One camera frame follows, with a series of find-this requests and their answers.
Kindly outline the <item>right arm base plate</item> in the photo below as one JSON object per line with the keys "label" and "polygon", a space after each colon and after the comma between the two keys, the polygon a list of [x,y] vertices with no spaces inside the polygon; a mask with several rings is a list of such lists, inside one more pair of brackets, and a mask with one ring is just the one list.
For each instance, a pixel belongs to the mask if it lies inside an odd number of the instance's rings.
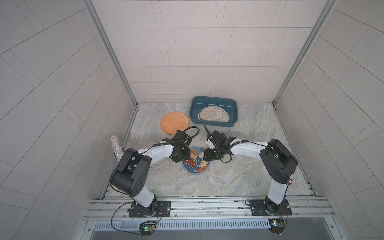
{"label": "right arm base plate", "polygon": [[267,207],[265,200],[246,200],[246,205],[251,208],[253,216],[291,216],[292,210],[288,200],[275,207]]}

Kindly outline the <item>orange round coaster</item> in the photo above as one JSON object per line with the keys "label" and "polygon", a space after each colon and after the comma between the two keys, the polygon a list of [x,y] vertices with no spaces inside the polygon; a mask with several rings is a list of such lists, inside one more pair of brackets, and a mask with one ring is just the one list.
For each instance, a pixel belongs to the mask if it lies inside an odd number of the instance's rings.
{"label": "orange round coaster", "polygon": [[177,130],[184,131],[189,125],[189,117],[182,112],[168,113],[161,120],[161,129],[168,135],[175,135]]}

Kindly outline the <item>controller board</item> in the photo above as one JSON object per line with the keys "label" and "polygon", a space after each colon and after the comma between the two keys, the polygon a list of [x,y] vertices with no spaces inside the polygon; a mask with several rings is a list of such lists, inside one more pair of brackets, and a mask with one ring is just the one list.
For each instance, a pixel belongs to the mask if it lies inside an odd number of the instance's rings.
{"label": "controller board", "polygon": [[139,232],[142,235],[142,237],[150,236],[155,232],[155,228],[157,226],[157,223],[155,221],[146,221],[139,225]]}
{"label": "controller board", "polygon": [[283,219],[269,219],[270,229],[273,234],[281,234],[284,232],[286,224]]}

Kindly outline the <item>aluminium mounting rail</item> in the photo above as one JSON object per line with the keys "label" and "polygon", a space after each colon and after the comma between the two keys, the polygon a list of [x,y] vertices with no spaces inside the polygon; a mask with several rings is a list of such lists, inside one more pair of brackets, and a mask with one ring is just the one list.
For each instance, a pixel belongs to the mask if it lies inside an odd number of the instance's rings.
{"label": "aluminium mounting rail", "polygon": [[[178,219],[234,219],[234,218],[304,218],[334,217],[335,213],[326,197],[288,196],[291,216],[253,216],[246,200],[264,200],[263,197],[193,197],[193,198],[160,198],[158,201],[171,201],[169,217],[156,217],[161,220]],[[133,200],[128,198],[106,198],[90,201],[83,215],[84,220],[127,219],[128,209]]]}

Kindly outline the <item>teal storage box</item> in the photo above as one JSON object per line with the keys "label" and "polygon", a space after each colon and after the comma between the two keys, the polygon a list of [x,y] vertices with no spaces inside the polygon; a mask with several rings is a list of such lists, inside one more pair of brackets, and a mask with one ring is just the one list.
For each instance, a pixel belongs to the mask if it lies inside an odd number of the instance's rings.
{"label": "teal storage box", "polygon": [[238,121],[238,104],[235,100],[217,97],[194,97],[189,117],[195,124],[233,127]]}

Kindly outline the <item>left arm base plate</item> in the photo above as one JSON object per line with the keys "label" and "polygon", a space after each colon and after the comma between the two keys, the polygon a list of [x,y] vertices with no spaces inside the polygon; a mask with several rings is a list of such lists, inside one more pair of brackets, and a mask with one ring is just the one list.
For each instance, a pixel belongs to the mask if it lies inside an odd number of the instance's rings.
{"label": "left arm base plate", "polygon": [[169,217],[170,210],[171,201],[157,201],[154,199],[148,207],[144,207],[136,202],[132,203],[128,213],[130,218],[156,218]]}

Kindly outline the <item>beige mandala coaster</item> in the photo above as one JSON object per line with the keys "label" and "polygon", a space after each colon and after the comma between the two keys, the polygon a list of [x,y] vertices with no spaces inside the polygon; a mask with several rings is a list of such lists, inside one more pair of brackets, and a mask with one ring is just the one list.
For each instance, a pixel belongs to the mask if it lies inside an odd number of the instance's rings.
{"label": "beige mandala coaster", "polygon": [[203,108],[199,114],[198,119],[210,122],[227,123],[229,121],[229,114],[226,110],[218,106],[209,106]]}

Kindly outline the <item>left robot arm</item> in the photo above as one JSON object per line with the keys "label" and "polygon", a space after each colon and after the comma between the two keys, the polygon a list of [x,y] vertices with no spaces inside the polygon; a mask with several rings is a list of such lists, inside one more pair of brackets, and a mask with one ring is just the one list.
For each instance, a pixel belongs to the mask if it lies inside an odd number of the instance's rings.
{"label": "left robot arm", "polygon": [[145,186],[151,165],[165,158],[176,163],[188,160],[193,138],[178,130],[173,138],[163,139],[148,149],[127,149],[110,176],[110,186],[133,199],[141,213],[152,216],[157,211],[158,198]]}

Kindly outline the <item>left controller board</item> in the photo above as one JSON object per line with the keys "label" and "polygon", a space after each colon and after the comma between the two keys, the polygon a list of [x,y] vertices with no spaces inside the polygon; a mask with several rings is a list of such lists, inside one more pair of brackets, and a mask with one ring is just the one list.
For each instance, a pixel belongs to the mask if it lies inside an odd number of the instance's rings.
{"label": "left controller board", "polygon": [[139,225],[139,232],[142,235],[142,237],[150,236],[155,232],[155,228],[157,226],[157,223],[155,221],[146,221]]}

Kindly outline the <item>blue bear coaster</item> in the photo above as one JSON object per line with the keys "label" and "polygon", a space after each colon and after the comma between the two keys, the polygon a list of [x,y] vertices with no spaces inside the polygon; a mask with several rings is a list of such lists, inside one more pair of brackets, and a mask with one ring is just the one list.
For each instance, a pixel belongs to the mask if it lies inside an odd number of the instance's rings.
{"label": "blue bear coaster", "polygon": [[210,162],[204,160],[205,150],[202,147],[190,147],[190,158],[183,162],[188,173],[198,175],[209,169]]}

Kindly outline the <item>right controller board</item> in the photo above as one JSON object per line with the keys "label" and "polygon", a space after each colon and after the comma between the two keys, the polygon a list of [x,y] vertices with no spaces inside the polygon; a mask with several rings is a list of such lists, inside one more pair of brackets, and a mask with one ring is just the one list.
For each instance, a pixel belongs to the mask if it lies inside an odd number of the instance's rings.
{"label": "right controller board", "polygon": [[284,232],[286,224],[283,219],[269,219],[270,229],[273,234],[281,234]]}

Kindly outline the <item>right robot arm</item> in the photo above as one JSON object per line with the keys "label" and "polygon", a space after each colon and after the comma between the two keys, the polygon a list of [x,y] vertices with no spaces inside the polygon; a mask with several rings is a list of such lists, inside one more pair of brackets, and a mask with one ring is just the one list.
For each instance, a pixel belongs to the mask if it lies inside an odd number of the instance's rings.
{"label": "right robot arm", "polygon": [[291,177],[299,164],[296,157],[277,139],[256,143],[236,137],[228,138],[218,131],[206,132],[209,148],[205,150],[205,161],[222,160],[226,155],[241,155],[263,162],[272,179],[264,206],[270,215],[280,213]]}

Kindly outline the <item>pale butterfly coaster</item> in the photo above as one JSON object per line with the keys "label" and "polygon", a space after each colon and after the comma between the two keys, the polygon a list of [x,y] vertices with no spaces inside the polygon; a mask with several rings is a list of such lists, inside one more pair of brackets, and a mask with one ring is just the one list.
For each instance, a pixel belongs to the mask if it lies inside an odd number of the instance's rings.
{"label": "pale butterfly coaster", "polygon": [[159,166],[160,164],[162,164],[164,162],[165,159],[161,159],[153,164],[151,164],[150,168],[155,168],[157,166]]}

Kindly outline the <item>glitter microphone on stand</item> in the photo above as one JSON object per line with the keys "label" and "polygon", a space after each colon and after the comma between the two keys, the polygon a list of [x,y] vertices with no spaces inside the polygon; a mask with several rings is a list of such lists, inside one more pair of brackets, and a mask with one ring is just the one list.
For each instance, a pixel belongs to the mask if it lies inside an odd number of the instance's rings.
{"label": "glitter microphone on stand", "polygon": [[111,142],[111,146],[113,148],[113,151],[114,151],[114,154],[115,154],[117,161],[120,161],[124,155],[124,150],[121,146],[121,143],[120,143],[118,137],[116,135],[112,135],[110,137],[110,142]]}

